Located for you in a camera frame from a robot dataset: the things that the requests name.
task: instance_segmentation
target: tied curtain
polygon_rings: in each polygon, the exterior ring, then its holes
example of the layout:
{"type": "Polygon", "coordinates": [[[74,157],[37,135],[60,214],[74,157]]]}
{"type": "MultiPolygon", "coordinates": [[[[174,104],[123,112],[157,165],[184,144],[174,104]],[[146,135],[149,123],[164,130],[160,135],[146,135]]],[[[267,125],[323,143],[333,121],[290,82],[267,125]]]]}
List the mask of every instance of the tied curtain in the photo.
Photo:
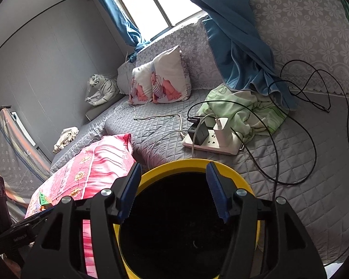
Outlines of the tied curtain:
{"type": "MultiPolygon", "coordinates": [[[[267,96],[268,86],[281,81],[274,71],[274,57],[255,28],[249,0],[190,0],[205,12],[204,20],[216,63],[231,90],[252,90],[267,96]]],[[[295,108],[285,82],[272,85],[278,104],[295,108]]]]}
{"type": "Polygon", "coordinates": [[[103,8],[109,14],[111,20],[115,24],[118,32],[122,36],[125,43],[129,46],[135,47],[132,54],[129,55],[131,63],[136,61],[137,53],[143,49],[150,41],[145,41],[140,30],[133,24],[133,22],[121,11],[115,0],[98,0],[103,8]]]}

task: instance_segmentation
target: power strip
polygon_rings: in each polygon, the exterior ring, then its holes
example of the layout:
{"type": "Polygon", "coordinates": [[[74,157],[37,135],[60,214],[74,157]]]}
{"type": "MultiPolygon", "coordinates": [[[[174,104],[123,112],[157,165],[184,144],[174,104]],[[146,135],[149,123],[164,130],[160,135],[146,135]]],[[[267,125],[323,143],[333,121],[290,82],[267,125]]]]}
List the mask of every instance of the power strip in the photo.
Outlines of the power strip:
{"type": "MultiPolygon", "coordinates": [[[[220,147],[215,132],[213,130],[208,130],[208,132],[209,136],[205,139],[205,141],[201,145],[194,145],[194,149],[226,155],[238,154],[242,143],[234,133],[232,134],[233,140],[230,142],[229,146],[220,147]]],[[[189,135],[185,136],[182,141],[182,145],[188,148],[192,147],[193,141],[189,135]]]]}

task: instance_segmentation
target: crumpled white cloth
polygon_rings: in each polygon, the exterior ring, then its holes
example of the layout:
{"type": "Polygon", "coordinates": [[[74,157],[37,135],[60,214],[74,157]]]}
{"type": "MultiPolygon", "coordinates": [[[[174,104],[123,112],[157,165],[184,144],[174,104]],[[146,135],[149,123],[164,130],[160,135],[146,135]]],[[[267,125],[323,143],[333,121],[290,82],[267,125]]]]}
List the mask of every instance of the crumpled white cloth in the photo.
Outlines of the crumpled white cloth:
{"type": "Polygon", "coordinates": [[[79,133],[79,129],[76,127],[70,127],[63,129],[60,138],[57,143],[54,145],[53,153],[57,153],[61,151],[65,146],[67,146],[71,141],[75,139],[77,134],[79,133]]]}

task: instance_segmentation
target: stuffed tiger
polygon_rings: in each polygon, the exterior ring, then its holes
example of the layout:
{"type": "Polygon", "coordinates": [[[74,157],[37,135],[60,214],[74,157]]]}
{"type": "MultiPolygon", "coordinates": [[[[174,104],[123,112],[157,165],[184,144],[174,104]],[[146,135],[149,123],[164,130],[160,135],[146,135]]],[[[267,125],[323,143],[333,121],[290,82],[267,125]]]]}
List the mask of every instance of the stuffed tiger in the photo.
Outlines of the stuffed tiger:
{"type": "Polygon", "coordinates": [[[109,79],[103,75],[95,74],[89,78],[89,86],[94,88],[98,87],[97,92],[91,97],[87,97],[85,101],[93,106],[101,105],[111,98],[113,98],[116,94],[119,93],[119,89],[117,87],[116,78],[109,79]]]}

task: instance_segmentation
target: metal screw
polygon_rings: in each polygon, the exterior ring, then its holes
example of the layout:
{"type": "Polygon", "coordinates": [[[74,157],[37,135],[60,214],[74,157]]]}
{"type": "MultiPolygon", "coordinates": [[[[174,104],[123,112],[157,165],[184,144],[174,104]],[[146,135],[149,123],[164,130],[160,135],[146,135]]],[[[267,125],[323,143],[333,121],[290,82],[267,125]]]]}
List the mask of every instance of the metal screw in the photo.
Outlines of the metal screw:
{"type": "Polygon", "coordinates": [[[247,191],[245,189],[238,189],[236,193],[239,196],[246,196],[247,195],[247,191]]]}
{"type": "Polygon", "coordinates": [[[69,203],[71,201],[71,197],[70,196],[65,196],[62,197],[61,202],[62,203],[69,203]]]}
{"type": "Polygon", "coordinates": [[[284,205],[287,200],[284,197],[277,197],[276,202],[278,202],[280,205],[284,205]]]}
{"type": "Polygon", "coordinates": [[[102,196],[109,196],[112,193],[110,189],[103,189],[101,191],[102,196]]]}

